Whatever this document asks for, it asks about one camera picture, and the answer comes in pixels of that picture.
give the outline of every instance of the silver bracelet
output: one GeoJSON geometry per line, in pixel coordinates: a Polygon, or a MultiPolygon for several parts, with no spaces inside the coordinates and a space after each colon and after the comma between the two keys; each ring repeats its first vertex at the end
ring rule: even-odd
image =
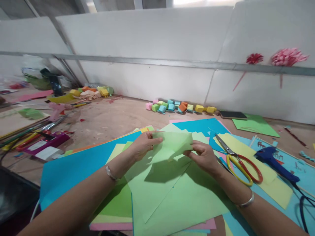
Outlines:
{"type": "Polygon", "coordinates": [[[249,205],[251,205],[253,203],[255,199],[255,195],[252,191],[252,197],[250,198],[250,200],[248,200],[248,202],[244,203],[244,204],[241,204],[241,205],[238,205],[239,208],[245,208],[245,207],[248,207],[249,205]]]}
{"type": "Polygon", "coordinates": [[[120,178],[117,178],[117,177],[115,177],[115,176],[112,175],[111,170],[109,169],[108,166],[105,167],[105,170],[106,170],[106,173],[108,174],[108,176],[109,176],[112,180],[114,180],[114,181],[119,181],[119,180],[120,180],[120,178]]]}

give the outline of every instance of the wooden table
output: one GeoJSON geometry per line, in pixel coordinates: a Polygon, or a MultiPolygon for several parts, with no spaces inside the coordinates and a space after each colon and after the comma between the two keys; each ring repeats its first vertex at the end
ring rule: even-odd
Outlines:
{"type": "MultiPolygon", "coordinates": [[[[31,94],[35,92],[38,92],[38,90],[34,88],[24,88],[20,89],[19,92],[7,94],[3,97],[10,101],[23,94],[31,94]]],[[[46,99],[37,99],[26,102],[26,104],[44,104],[45,100],[46,99]]],[[[315,126],[313,125],[266,118],[265,120],[271,125],[271,127],[274,128],[274,130],[283,130],[282,133],[280,133],[281,138],[276,138],[274,140],[271,136],[237,130],[232,120],[222,119],[220,116],[211,116],[208,114],[197,115],[195,113],[186,113],[182,115],[179,113],[168,112],[163,115],[158,112],[147,111],[145,109],[145,103],[147,103],[147,101],[113,96],[110,98],[99,98],[94,100],[91,104],[82,106],[79,109],[75,109],[75,112],[68,111],[67,113],[69,113],[69,117],[61,124],[53,128],[52,131],[68,130],[75,131],[75,133],[72,138],[62,144],[59,149],[66,151],[102,143],[127,134],[133,131],[135,128],[142,128],[147,125],[152,125],[155,129],[161,129],[169,124],[170,119],[199,120],[215,117],[216,119],[221,120],[232,134],[248,139],[251,139],[253,136],[257,135],[257,137],[267,141],[268,143],[277,141],[278,147],[280,149],[315,166],[313,162],[299,156],[299,152],[302,150],[308,156],[315,158],[315,151],[312,145],[315,143],[315,126]],[[283,129],[284,126],[287,125],[291,126],[292,132],[302,141],[304,141],[308,145],[309,149],[303,147],[297,140],[295,140],[287,131],[283,129]]],[[[48,105],[30,107],[48,108],[48,105]]],[[[11,108],[3,108],[0,109],[0,111],[5,111],[8,109],[11,108]]],[[[52,111],[43,110],[43,112],[51,114],[52,111]]],[[[16,154],[16,152],[8,154],[3,160],[3,166],[10,166],[11,171],[14,171],[15,173],[40,186],[44,162],[39,159],[31,159],[27,157],[14,164],[16,160],[13,156],[16,154]]],[[[224,227],[223,219],[220,219],[220,217],[216,219],[216,223],[217,226],[223,223],[224,227]]],[[[211,232],[213,232],[211,235],[221,235],[221,233],[224,233],[220,229],[212,230],[211,232]]]]}

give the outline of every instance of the scissors blade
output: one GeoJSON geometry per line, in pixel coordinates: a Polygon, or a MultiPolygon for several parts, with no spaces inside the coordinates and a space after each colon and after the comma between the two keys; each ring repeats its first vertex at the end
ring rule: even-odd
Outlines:
{"type": "Polygon", "coordinates": [[[219,141],[219,143],[222,145],[222,147],[226,150],[226,152],[230,155],[237,155],[235,152],[233,152],[228,145],[226,145],[226,143],[217,135],[216,135],[216,138],[217,140],[219,141]]]}

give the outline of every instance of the smartphone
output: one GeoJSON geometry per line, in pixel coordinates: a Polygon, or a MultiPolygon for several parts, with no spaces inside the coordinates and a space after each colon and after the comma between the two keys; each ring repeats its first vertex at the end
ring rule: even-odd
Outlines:
{"type": "Polygon", "coordinates": [[[240,111],[220,111],[220,116],[223,119],[247,120],[247,116],[240,111]]]}

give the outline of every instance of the scissors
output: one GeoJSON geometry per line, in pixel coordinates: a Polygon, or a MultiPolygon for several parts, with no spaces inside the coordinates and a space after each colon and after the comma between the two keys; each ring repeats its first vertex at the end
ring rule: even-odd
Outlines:
{"type": "Polygon", "coordinates": [[[235,175],[235,177],[241,181],[243,184],[251,187],[253,185],[253,182],[260,184],[263,181],[263,175],[260,172],[260,170],[257,168],[257,166],[248,158],[236,154],[235,152],[233,152],[228,145],[226,145],[226,143],[216,134],[216,138],[217,140],[220,142],[220,144],[222,145],[222,147],[226,150],[227,155],[226,155],[226,163],[228,168],[230,169],[230,171],[235,175]],[[252,176],[252,174],[248,171],[248,169],[246,168],[246,166],[244,165],[244,163],[242,162],[243,159],[244,161],[248,162],[257,172],[258,174],[258,180],[256,178],[254,178],[252,176]],[[245,175],[245,177],[249,180],[249,183],[244,182],[243,180],[241,180],[235,173],[234,170],[231,168],[231,162],[230,160],[233,162],[233,164],[245,175]]]}

